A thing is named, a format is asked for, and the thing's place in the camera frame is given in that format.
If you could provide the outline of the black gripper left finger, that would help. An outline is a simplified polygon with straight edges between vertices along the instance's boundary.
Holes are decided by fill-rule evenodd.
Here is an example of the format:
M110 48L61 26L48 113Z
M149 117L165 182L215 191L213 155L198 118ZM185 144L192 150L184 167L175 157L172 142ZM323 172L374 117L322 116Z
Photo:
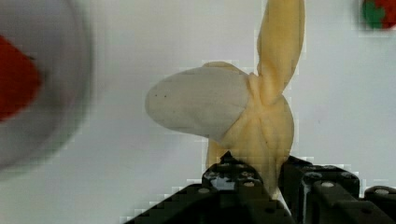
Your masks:
M294 224L256 170L229 152L191 184L124 224Z

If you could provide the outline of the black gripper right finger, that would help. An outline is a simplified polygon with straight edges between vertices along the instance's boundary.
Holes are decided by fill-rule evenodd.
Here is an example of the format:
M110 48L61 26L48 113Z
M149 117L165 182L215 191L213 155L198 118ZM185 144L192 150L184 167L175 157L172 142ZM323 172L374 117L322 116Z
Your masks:
M396 191L374 186L360 193L359 178L334 165L293 156L282 165L279 187L296 224L395 224Z

